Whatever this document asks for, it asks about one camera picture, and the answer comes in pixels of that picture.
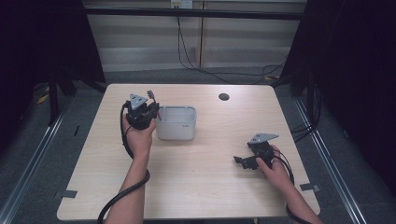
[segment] wall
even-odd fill
[[[85,6],[161,7],[168,1],[85,0]],[[304,0],[193,1],[194,9],[303,12]],[[89,15],[105,72],[183,67],[265,66],[285,61],[298,21]]]

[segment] black tape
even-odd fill
[[[300,188],[301,188],[302,191],[311,190],[311,189],[314,192],[320,191],[320,187],[318,185],[313,185],[311,183],[302,184],[302,185],[300,185]]]
[[[77,192],[75,190],[62,190],[56,191],[54,198],[62,199],[62,198],[76,198]]]

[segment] black curtain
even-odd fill
[[[396,196],[396,2],[308,0],[305,14],[282,77],[294,94],[313,79]]]
[[[1,151],[18,128],[36,84],[106,82],[80,0],[17,0],[0,7]]]

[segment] gray box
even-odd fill
[[[189,105],[160,106],[160,114],[156,118],[156,133],[162,140],[191,140],[195,137],[197,112]]]

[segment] black wire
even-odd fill
[[[321,96],[320,92],[318,91],[317,87],[315,87],[314,94],[315,94],[314,95],[314,97],[315,97],[314,119],[312,120],[311,125],[303,128],[303,129],[296,130],[298,127],[301,127],[302,125],[306,125],[308,123],[308,122],[305,122],[290,131],[291,133],[300,133],[300,132],[305,131],[304,133],[293,137],[294,143],[297,143],[300,140],[304,139],[306,136],[311,134],[318,127],[318,122],[319,122],[320,115],[321,115],[322,96]]]
[[[179,17],[177,17],[177,27],[178,27],[178,34],[177,34],[178,60],[179,60],[180,64],[181,64],[184,68],[189,69],[189,70],[191,70],[191,71],[197,71],[197,72],[200,72],[200,73],[203,73],[203,74],[211,75],[211,76],[213,76],[213,77],[215,77],[215,78],[217,78],[217,79],[219,79],[219,80],[221,80],[221,81],[224,81],[224,82],[226,82],[226,83],[233,84],[233,85],[238,85],[238,83],[233,83],[233,82],[231,82],[231,81],[229,81],[229,80],[227,80],[227,79],[224,79],[224,78],[222,78],[222,77],[219,77],[218,75],[238,75],[238,76],[261,77],[260,80],[255,81],[255,82],[250,83],[250,84],[247,84],[247,85],[255,85],[255,84],[261,83],[261,82],[264,80],[264,76],[265,76],[265,75],[271,74],[271,73],[275,72],[278,68],[283,67],[283,64],[284,64],[284,63],[266,65],[266,66],[264,66],[264,68],[262,69],[262,73],[261,73],[261,74],[231,73],[231,72],[214,73],[214,72],[208,72],[208,71],[203,70],[203,69],[198,69],[198,68],[194,67],[194,65],[191,63],[191,60],[190,60],[189,55],[188,55],[188,53],[187,53],[186,44],[185,44],[185,42],[184,42],[184,37],[183,37],[183,34],[181,33],[180,19],[179,19]],[[182,44],[183,44],[184,53],[185,53],[185,55],[186,55],[186,58],[187,58],[187,61],[189,62],[190,67],[186,66],[186,65],[181,61],[181,57],[180,57],[180,55],[181,55],[181,53],[180,53],[180,39],[181,39],[181,42],[182,42]],[[269,72],[267,72],[267,73],[264,73],[265,68],[270,67],[270,66],[275,66],[276,68],[274,68],[273,70],[271,70],[271,71],[269,71]]]
[[[125,131],[125,135],[128,133],[128,131],[129,131],[131,128],[132,128],[132,125],[131,125],[131,126],[129,126],[129,128],[127,128],[127,129],[126,129],[126,131]]]
[[[288,173],[289,173],[290,181],[291,181],[291,183],[294,185],[294,175],[293,175],[293,172],[292,172],[292,170],[291,170],[291,166],[290,166],[290,164],[289,164],[288,158],[286,158],[285,155],[283,155],[283,153],[280,152],[279,150],[273,149],[273,151],[279,152],[280,155],[281,155],[283,158],[285,158],[285,161],[284,161],[282,158],[280,158],[280,157],[278,157],[278,156],[274,156],[274,158],[280,160],[280,161],[285,165],[285,167],[286,167],[286,169],[288,170]],[[289,209],[289,207],[288,207],[287,204],[286,204],[286,213],[288,214],[288,216],[289,216],[291,219],[293,219],[294,221],[296,221],[296,222],[298,222],[298,223],[301,223],[301,224],[311,224],[310,222],[308,222],[308,221],[306,221],[306,220],[304,220],[304,219],[302,219],[302,218],[297,217],[296,215],[294,215],[294,214],[290,211],[290,209]]]
[[[121,112],[120,112],[120,131],[121,131],[121,140],[122,140],[122,144],[125,147],[126,152],[128,153],[128,155],[133,159],[134,158],[134,153],[132,152],[132,150],[129,148],[128,145],[128,140],[126,138],[126,133],[128,132],[129,128],[126,130],[126,132],[123,132],[123,125],[122,125],[122,119],[123,119],[123,112],[125,110],[125,108],[127,108],[129,106],[131,102],[127,101],[125,102],[125,104],[122,105],[121,107]]]
[[[119,194],[117,194],[113,199],[111,199],[106,205],[105,207],[102,209],[101,213],[99,214],[99,217],[97,219],[97,223],[98,224],[102,224],[103,223],[103,218],[105,217],[105,214],[107,212],[108,209],[110,209],[111,206],[114,205],[114,203],[116,203],[117,201],[119,201],[121,198],[125,197],[127,194],[131,193],[132,191],[142,187],[143,185],[145,185],[148,181],[149,181],[149,170],[146,171],[146,176],[145,178],[143,178],[141,181],[139,181],[138,183],[132,185],[131,187],[129,187],[128,189],[123,190],[122,192],[120,192]]]

